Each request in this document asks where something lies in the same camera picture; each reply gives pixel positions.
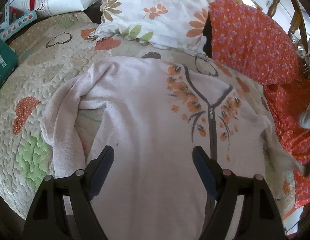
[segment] teal box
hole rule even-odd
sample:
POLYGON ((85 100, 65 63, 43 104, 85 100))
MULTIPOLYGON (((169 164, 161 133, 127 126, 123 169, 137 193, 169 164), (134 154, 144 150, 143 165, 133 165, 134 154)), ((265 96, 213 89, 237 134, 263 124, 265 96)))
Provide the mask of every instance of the teal box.
POLYGON ((0 39, 0 88, 18 66, 15 52, 0 39))

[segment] bed sheet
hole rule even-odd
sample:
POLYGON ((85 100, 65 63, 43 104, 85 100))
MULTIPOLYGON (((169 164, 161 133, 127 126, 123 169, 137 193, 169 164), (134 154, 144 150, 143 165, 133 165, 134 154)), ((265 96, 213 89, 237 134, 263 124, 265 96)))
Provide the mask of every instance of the bed sheet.
MULTIPOLYGON (((143 46, 122 37, 93 43, 86 37, 98 25, 84 13, 53 16, 37 23, 12 42, 19 56, 19 67, 0 90, 0 195, 21 217, 26 218, 31 201, 43 177, 54 175, 52 149, 41 136, 42 110, 66 81, 88 70, 105 56, 156 58, 185 64, 189 69, 212 75, 238 90, 258 114, 266 115, 274 130, 274 121, 263 96, 263 87, 235 70, 208 59, 175 50, 143 46)), ((76 129, 85 156, 88 156, 102 121, 103 109, 79 110, 76 129)), ((281 147, 275 135, 277 147, 281 147)), ((274 171, 265 155, 266 180, 275 185, 274 171)), ((277 200, 284 215, 295 202, 292 172, 284 174, 277 200)))

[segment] red cloth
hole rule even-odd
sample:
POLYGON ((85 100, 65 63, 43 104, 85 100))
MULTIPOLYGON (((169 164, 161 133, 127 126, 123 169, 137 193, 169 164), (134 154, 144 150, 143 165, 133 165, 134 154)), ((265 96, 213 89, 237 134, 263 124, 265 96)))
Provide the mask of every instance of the red cloth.
MULTIPOLYGON (((264 86, 264 94, 281 145, 300 163, 305 164, 310 160, 310 129, 301 128, 298 119, 310 103, 310 80, 264 86)), ((298 208, 310 201, 310 176, 304 178, 294 172, 294 178, 295 207, 298 208)))
POLYGON ((303 80, 285 31, 262 11, 232 0, 209 4, 213 59, 262 85, 303 80))

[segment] black object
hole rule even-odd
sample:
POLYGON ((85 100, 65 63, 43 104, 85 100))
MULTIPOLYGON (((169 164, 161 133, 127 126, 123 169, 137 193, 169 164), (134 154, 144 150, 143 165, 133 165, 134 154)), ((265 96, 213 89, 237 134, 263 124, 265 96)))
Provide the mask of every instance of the black object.
MULTIPOLYGON (((47 175, 30 207, 23 240, 71 240, 63 195, 69 195, 82 240, 107 240, 91 208, 114 161, 114 149, 106 146, 85 170, 54 179, 47 175)), ((245 195, 234 240, 286 240, 284 227, 272 194, 259 174, 253 179, 238 177, 208 158, 202 147, 193 150, 193 162, 204 187, 216 201, 212 217, 199 240, 224 240, 233 217, 238 195, 245 195)))

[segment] white floral pillow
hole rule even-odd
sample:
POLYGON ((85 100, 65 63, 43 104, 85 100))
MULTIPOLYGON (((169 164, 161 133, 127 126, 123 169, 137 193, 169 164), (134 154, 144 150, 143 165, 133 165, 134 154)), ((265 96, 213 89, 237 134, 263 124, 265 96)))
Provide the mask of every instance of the white floral pillow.
POLYGON ((206 39, 202 30, 213 1, 102 0, 102 23, 91 35, 98 41, 117 34, 195 55, 203 52, 206 39))

